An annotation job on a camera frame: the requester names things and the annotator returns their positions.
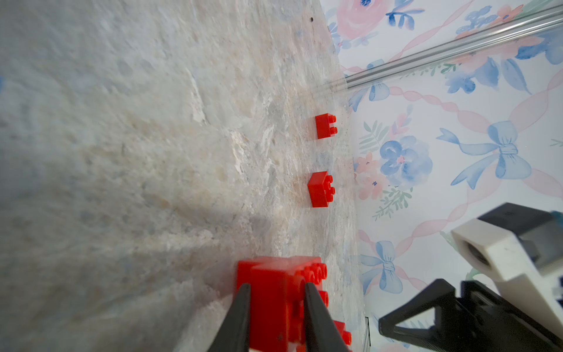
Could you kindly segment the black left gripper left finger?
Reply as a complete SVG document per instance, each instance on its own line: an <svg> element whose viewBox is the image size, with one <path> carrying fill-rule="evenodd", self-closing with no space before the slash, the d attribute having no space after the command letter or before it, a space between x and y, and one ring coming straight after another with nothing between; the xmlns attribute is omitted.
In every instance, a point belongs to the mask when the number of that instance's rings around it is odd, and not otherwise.
<svg viewBox="0 0 563 352"><path fill-rule="evenodd" d="M251 286L240 286L208 352L249 352Z"/></svg>

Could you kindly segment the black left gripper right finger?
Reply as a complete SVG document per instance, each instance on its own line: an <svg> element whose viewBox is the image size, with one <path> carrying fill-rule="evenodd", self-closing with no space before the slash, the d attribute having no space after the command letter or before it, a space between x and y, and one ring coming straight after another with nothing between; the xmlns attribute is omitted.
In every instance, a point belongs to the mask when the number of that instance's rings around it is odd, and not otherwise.
<svg viewBox="0 0 563 352"><path fill-rule="evenodd" d="M304 327L308 352L349 352L313 283L304 289Z"/></svg>

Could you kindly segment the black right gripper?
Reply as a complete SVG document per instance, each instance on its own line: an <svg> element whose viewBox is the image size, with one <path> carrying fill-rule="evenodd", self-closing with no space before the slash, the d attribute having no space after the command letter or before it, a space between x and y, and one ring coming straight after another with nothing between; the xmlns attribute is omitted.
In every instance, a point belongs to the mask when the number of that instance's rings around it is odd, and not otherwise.
<svg viewBox="0 0 563 352"><path fill-rule="evenodd" d="M461 313L455 288L446 280L429 284L412 300L378 321L380 335L431 351L561 351L562 339L477 281L461 283ZM433 325L406 326L434 314Z"/></svg>

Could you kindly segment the red square lego brick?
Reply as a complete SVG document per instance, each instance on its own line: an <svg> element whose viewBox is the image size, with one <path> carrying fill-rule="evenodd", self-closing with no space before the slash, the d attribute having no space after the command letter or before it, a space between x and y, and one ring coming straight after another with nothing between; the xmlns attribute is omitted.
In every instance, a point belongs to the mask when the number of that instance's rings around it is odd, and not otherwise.
<svg viewBox="0 0 563 352"><path fill-rule="evenodd" d="M313 208L328 208L334 201L333 177L327 172L315 172L307 184Z"/></svg>
<svg viewBox="0 0 563 352"><path fill-rule="evenodd" d="M352 334L346 329L346 324L341 321L334 321L335 326L337 327L338 333L346 346L351 346L352 344Z"/></svg>
<svg viewBox="0 0 563 352"><path fill-rule="evenodd" d="M336 136L338 128L335 126L337 118L329 113L317 115L315 117L316 131L318 139L326 139Z"/></svg>

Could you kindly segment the red long lego brick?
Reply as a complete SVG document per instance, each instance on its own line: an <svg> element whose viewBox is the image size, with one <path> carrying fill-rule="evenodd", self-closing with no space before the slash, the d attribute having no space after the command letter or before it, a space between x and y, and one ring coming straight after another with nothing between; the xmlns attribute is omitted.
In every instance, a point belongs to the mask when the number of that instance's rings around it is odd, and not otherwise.
<svg viewBox="0 0 563 352"><path fill-rule="evenodd" d="M305 351L304 289L318 290L328 277L319 257L259 257L241 260L236 287L251 286L250 348L256 351Z"/></svg>

